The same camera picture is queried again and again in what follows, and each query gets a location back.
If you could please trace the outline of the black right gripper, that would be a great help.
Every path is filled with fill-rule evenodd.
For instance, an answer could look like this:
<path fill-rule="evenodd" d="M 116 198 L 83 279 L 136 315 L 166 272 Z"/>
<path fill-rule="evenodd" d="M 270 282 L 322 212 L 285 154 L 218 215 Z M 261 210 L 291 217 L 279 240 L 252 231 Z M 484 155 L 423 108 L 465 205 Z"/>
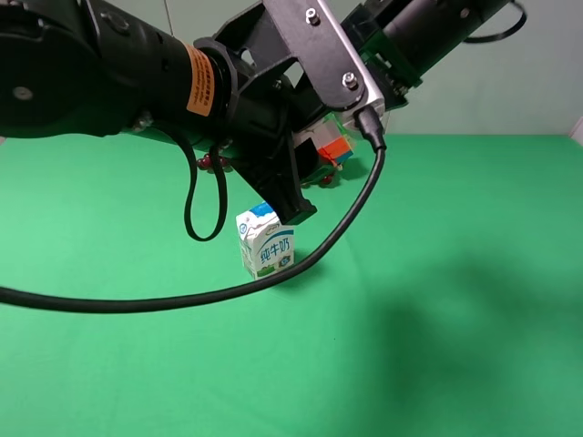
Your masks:
<path fill-rule="evenodd" d="M 342 20 L 342 27 L 384 96 L 386 109 L 408 104 L 406 94 L 422 84 L 418 68 L 385 33 L 410 1 L 364 1 Z"/>

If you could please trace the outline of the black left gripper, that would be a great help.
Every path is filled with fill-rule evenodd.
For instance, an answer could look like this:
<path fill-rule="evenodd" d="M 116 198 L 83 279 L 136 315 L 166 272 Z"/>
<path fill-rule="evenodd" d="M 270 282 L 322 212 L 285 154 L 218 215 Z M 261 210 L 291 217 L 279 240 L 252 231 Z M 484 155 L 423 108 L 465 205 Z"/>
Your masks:
<path fill-rule="evenodd" d="M 299 62 L 264 2 L 237 14 L 213 36 L 196 40 L 195 46 L 221 69 L 231 166 L 281 224 L 301 224 L 317 208 L 303 196 L 300 182 L 319 184 L 334 172 L 332 159 L 320 149 L 337 138 L 337 127 L 331 117 L 319 120 L 326 109 L 309 78 L 303 75 L 293 85 L 287 77 Z"/>

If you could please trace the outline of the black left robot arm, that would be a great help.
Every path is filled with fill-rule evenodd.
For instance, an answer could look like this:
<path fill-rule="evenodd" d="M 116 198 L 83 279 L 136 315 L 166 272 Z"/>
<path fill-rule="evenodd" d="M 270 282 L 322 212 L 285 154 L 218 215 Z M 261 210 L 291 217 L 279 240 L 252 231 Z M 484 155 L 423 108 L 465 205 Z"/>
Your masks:
<path fill-rule="evenodd" d="M 1 4 L 1 133 L 134 133 L 225 157 L 285 224 L 315 212 L 292 133 L 287 62 L 259 69 L 212 38 L 186 44 L 106 1 Z"/>

